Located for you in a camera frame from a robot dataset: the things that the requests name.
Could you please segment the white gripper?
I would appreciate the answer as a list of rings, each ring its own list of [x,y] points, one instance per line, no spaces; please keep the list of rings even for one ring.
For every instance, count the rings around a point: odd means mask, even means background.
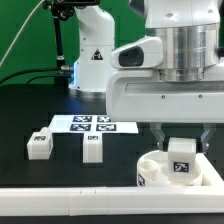
[[[163,150],[161,123],[204,123],[202,152],[224,123],[224,81],[163,82],[148,70],[120,70],[107,84],[106,112],[112,121],[150,122],[150,130]]]

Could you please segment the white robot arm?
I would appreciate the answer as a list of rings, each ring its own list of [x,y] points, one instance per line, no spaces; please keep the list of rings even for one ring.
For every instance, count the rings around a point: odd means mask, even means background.
[[[224,123],[223,0],[129,0],[145,35],[113,46],[114,21],[97,6],[78,10],[77,95],[106,99],[114,121],[147,122],[157,141],[165,123],[201,123],[206,145]]]

